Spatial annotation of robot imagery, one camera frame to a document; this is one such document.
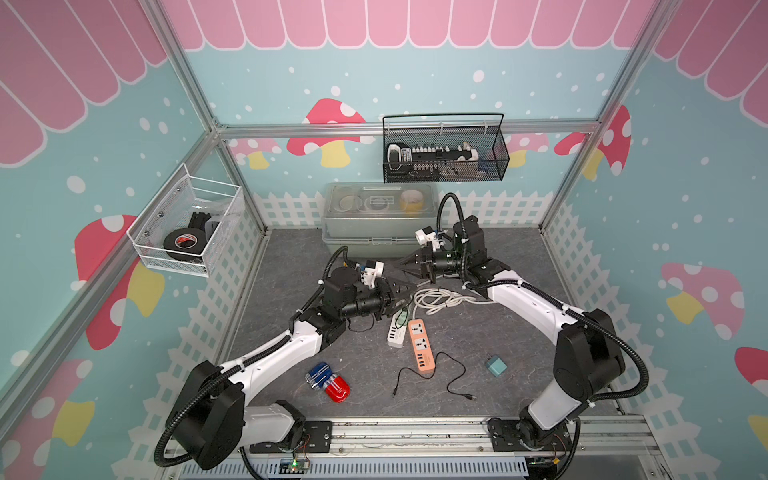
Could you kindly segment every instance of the black cable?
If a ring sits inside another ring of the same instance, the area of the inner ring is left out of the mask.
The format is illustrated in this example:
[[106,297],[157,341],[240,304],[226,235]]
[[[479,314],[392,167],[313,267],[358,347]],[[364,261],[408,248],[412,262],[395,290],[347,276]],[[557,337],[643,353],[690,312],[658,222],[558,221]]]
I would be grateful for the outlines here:
[[[270,348],[265,349],[262,352],[258,352],[256,355],[250,357],[249,359],[246,359],[243,362],[244,366],[251,366],[254,363],[258,362],[259,360],[268,357],[269,355],[272,355],[277,350],[283,347],[286,343],[288,343],[290,340],[290,335],[284,336],[280,341],[274,345],[272,345]],[[192,459],[192,455],[189,453],[186,453],[184,455],[179,455],[178,457],[173,458],[166,458],[165,457],[165,447],[168,445],[168,442],[170,441],[170,437],[174,434],[174,431],[179,426],[182,420],[189,415],[189,412],[192,408],[194,408],[195,405],[200,403],[202,399],[207,398],[211,392],[213,392],[214,389],[216,389],[219,385],[221,385],[225,380],[230,378],[235,373],[240,372],[240,366],[235,365],[231,369],[227,370],[224,373],[219,373],[218,376],[213,377],[211,380],[208,381],[205,385],[203,385],[203,388],[200,389],[199,392],[190,400],[187,402],[187,404],[179,410],[179,412],[174,416],[174,419],[170,421],[170,424],[165,428],[165,431],[163,431],[163,434],[160,435],[160,439],[157,441],[157,445],[154,448],[154,463],[158,467],[167,468],[172,467],[174,465],[179,465],[180,463],[184,463],[187,460]]]
[[474,399],[476,399],[477,397],[475,397],[474,395],[472,395],[472,394],[470,394],[470,393],[457,393],[457,392],[451,392],[451,384],[452,384],[453,382],[455,382],[456,380],[458,380],[458,379],[462,378],[462,377],[464,376],[464,374],[465,374],[465,373],[467,373],[467,367],[465,367],[463,363],[459,362],[457,359],[453,358],[452,356],[450,356],[448,353],[445,353],[445,352],[438,352],[438,354],[437,354],[437,355],[435,355],[435,370],[432,372],[432,374],[431,374],[430,376],[424,376],[424,375],[422,375],[421,373],[419,373],[419,372],[416,372],[414,369],[412,369],[412,368],[411,368],[411,367],[409,367],[409,366],[404,366],[404,367],[402,367],[402,368],[400,369],[400,371],[399,371],[399,372],[397,372],[397,383],[395,384],[395,389],[394,389],[394,390],[392,390],[392,396],[395,396],[395,395],[397,395],[397,387],[399,387],[399,386],[400,386],[400,375],[402,374],[403,370],[410,370],[411,372],[414,372],[416,375],[418,375],[418,376],[422,377],[424,380],[430,380],[430,379],[431,379],[431,378],[433,378],[433,377],[435,376],[435,374],[437,373],[437,359],[438,359],[438,358],[439,358],[441,355],[445,355],[445,356],[447,356],[448,358],[450,358],[450,359],[451,359],[451,360],[453,360],[454,362],[456,362],[456,363],[458,363],[459,365],[461,365],[461,366],[462,366],[462,368],[464,369],[464,370],[462,371],[462,374],[461,374],[461,375],[457,376],[456,378],[454,378],[453,380],[451,380],[450,382],[448,382],[448,385],[446,385],[446,386],[445,386],[445,391],[446,391],[446,392],[448,392],[448,393],[450,393],[451,395],[458,395],[458,396],[462,396],[462,397],[466,398],[467,400],[474,400]]
[[250,461],[245,454],[245,447],[240,447],[238,452],[240,452],[240,456],[243,457],[243,464],[245,464],[245,469],[248,471],[248,473],[250,473],[250,476],[254,477],[256,480],[265,480],[263,476],[256,472],[256,469],[253,468],[253,465],[250,464]]
[[574,422],[576,422],[576,431],[574,432],[574,436],[572,438],[571,443],[571,451],[568,453],[568,458],[565,459],[565,463],[563,464],[562,468],[560,468],[560,471],[558,471],[558,474],[554,476],[552,480],[559,480],[560,477],[563,476],[566,470],[568,470],[568,467],[571,466],[571,462],[573,462],[574,455],[576,455],[576,448],[578,446],[578,436],[581,433],[581,419],[576,417],[574,419]]

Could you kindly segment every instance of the plastic storage box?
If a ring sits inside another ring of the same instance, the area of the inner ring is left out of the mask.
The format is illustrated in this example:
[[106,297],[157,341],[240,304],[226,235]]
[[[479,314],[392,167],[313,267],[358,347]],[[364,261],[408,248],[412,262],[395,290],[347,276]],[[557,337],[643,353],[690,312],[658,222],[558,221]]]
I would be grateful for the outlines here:
[[330,184],[323,242],[358,258],[400,258],[419,248],[415,232],[437,221],[431,184]]

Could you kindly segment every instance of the tape roll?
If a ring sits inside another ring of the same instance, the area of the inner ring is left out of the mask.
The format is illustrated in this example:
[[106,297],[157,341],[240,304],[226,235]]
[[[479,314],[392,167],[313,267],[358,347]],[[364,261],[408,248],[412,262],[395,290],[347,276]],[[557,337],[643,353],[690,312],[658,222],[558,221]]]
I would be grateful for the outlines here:
[[163,240],[163,248],[168,250],[167,254],[170,258],[191,262],[193,260],[201,260],[201,257],[193,257],[192,255],[184,254],[192,253],[193,255],[200,255],[203,253],[206,243],[205,232],[202,230],[198,228],[180,228],[179,230],[170,232],[165,237],[165,240]]

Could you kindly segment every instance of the power cord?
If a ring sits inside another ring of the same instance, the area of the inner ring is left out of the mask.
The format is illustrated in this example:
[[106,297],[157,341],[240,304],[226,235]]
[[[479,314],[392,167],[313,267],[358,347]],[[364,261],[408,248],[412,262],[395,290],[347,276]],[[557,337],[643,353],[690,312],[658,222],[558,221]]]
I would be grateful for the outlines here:
[[446,386],[445,386],[445,391],[446,391],[446,392],[448,392],[448,393],[450,393],[451,395],[458,395],[458,396],[462,396],[462,397],[464,397],[464,398],[465,398],[465,399],[467,399],[467,400],[475,400],[475,399],[477,399],[477,397],[476,397],[476,396],[474,396],[474,395],[472,395],[471,393],[458,393],[458,392],[451,392],[451,384],[452,384],[453,382],[455,382],[456,380],[458,380],[458,379],[462,378],[462,377],[464,376],[464,374],[465,374],[465,373],[467,373],[467,367],[465,367],[463,363],[459,362],[457,359],[453,358],[452,356],[450,356],[448,353],[445,353],[445,352],[438,352],[438,354],[437,354],[437,355],[435,355],[435,370],[432,372],[432,374],[431,374],[430,376],[424,376],[424,375],[422,375],[421,373],[419,373],[419,372],[416,372],[414,369],[412,369],[412,368],[411,368],[411,367],[409,367],[409,366],[404,366],[404,367],[402,367],[402,368],[400,369],[400,371],[399,371],[399,372],[397,372],[397,383],[395,384],[395,389],[394,389],[394,390],[392,390],[392,396],[395,396],[395,395],[397,395],[397,388],[400,386],[400,375],[402,374],[402,372],[403,372],[404,370],[410,370],[411,372],[414,372],[416,375],[418,375],[418,376],[422,377],[424,380],[430,380],[430,379],[432,379],[432,378],[435,376],[435,374],[437,373],[437,365],[438,365],[437,361],[438,361],[438,358],[440,358],[440,356],[441,356],[441,355],[445,355],[445,356],[447,356],[448,358],[450,358],[450,359],[451,359],[451,360],[453,360],[454,362],[456,362],[456,363],[458,363],[459,365],[461,365],[461,366],[462,366],[462,368],[463,368],[463,371],[462,371],[462,374],[461,374],[461,375],[457,376],[456,378],[454,378],[453,380],[451,380],[450,382],[448,382],[448,385],[446,385]]

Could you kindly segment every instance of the electrical outlet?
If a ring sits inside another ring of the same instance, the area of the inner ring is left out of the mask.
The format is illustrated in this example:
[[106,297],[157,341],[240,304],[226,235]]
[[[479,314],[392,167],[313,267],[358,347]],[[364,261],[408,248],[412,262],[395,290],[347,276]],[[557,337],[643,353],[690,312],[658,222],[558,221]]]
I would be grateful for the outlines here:
[[421,320],[411,320],[408,322],[408,331],[411,334],[411,344],[413,353],[416,355],[416,366],[420,372],[430,373],[435,370],[435,357],[432,355],[427,331],[424,322]]

